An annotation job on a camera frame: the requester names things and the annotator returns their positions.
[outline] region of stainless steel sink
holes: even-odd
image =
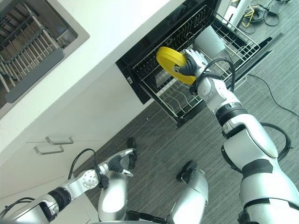
[[[0,118],[89,34],[57,0],[0,1]]]

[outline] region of yellow plate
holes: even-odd
[[[195,76],[185,76],[174,70],[174,66],[180,67],[186,64],[184,55],[177,52],[174,49],[168,47],[160,47],[156,55],[158,63],[164,68],[169,74],[178,79],[179,81],[192,85],[196,80]]]

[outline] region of gray carpet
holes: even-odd
[[[291,1],[281,6],[278,26],[262,24],[251,35],[260,42],[270,35],[284,33],[272,48],[273,52],[251,73],[264,78],[275,99],[296,113],[299,113],[298,18],[299,5]],[[254,77],[248,77],[235,93],[248,112],[258,120],[273,123],[288,132],[294,149],[280,165],[299,188],[299,119],[275,105],[266,85]],[[285,143],[283,135],[270,129],[267,131],[281,149]],[[133,170],[135,176],[129,180],[130,210],[166,218],[184,188],[175,176],[187,161],[193,159],[205,171],[209,184],[209,205],[203,223],[237,223],[236,218],[241,211],[239,187],[242,176],[230,169],[222,158],[220,148],[224,138],[221,127],[208,109],[177,129],[166,113],[152,103],[98,150],[98,161],[125,149],[130,136],[136,138],[138,145],[138,161]],[[76,174],[91,166],[91,162],[87,161],[76,170]],[[99,194],[98,189],[86,192],[95,208]]]

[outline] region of cabinet door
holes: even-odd
[[[0,198],[68,175],[71,163],[79,152],[87,147],[98,149],[102,144],[100,141],[74,142],[71,145],[63,145],[62,153],[46,155],[37,154],[34,147],[42,153],[61,149],[58,145],[49,143],[24,144],[24,147],[0,167]],[[76,167],[91,155],[82,155]]]
[[[143,105],[114,64],[51,120],[39,124],[27,142],[74,141],[107,142],[149,103]]]

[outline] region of dish rack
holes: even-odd
[[[225,44],[225,49],[214,58],[210,58],[193,43],[197,35],[209,25]],[[202,99],[190,94],[188,85],[173,78],[158,64],[156,53],[162,46],[176,51],[190,48],[199,50],[205,54],[208,62],[216,58],[230,59],[237,71],[260,49],[257,43],[205,5],[137,62],[132,70],[140,86],[178,123],[194,110]],[[217,62],[210,70],[221,75],[223,81],[228,81],[231,77],[227,62]]]
[[[20,93],[25,92],[40,78],[40,74],[44,74],[60,61],[64,53],[50,32],[37,19],[37,15],[24,2],[18,3],[4,15],[0,28],[3,105],[5,101],[14,102]]]

